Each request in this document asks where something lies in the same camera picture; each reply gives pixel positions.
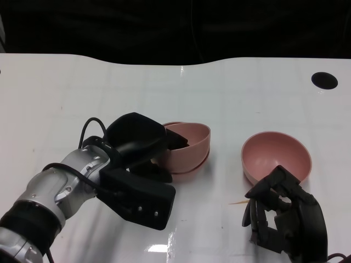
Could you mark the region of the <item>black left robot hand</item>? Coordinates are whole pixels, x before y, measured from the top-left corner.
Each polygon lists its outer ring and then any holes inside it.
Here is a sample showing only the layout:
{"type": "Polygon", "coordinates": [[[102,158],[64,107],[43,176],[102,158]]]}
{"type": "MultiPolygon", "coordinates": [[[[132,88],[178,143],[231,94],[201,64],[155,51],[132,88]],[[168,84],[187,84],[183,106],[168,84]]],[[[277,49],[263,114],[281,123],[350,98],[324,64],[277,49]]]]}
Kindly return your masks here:
{"type": "Polygon", "coordinates": [[[189,146],[188,139],[139,113],[125,114],[106,130],[106,140],[121,155],[123,167],[142,178],[172,183],[171,172],[152,161],[168,150],[189,146]]]}

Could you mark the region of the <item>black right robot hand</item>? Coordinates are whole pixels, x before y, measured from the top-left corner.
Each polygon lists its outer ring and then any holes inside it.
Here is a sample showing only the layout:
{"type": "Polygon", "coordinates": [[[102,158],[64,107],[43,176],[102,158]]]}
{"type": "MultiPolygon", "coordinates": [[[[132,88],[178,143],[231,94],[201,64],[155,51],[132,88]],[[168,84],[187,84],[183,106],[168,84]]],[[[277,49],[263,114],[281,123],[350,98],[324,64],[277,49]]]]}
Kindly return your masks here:
{"type": "Polygon", "coordinates": [[[326,262],[327,229],[321,206],[283,166],[275,167],[245,195],[242,226],[250,226],[250,241],[285,252],[291,262],[326,262]]]}

